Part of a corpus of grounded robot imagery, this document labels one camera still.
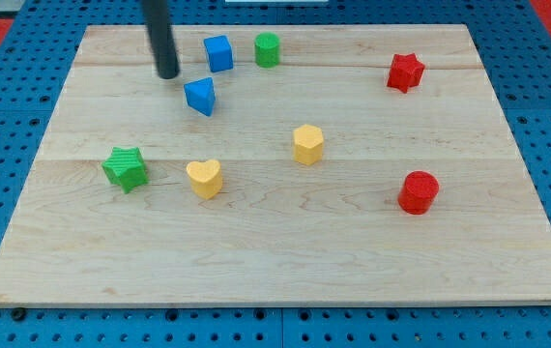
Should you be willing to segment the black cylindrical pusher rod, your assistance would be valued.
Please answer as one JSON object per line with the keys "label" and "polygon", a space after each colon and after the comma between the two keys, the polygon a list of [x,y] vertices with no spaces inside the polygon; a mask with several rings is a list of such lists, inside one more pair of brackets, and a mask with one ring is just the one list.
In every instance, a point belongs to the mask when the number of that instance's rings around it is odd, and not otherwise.
{"label": "black cylindrical pusher rod", "polygon": [[175,78],[180,67],[167,1],[141,0],[140,3],[157,73],[162,79]]}

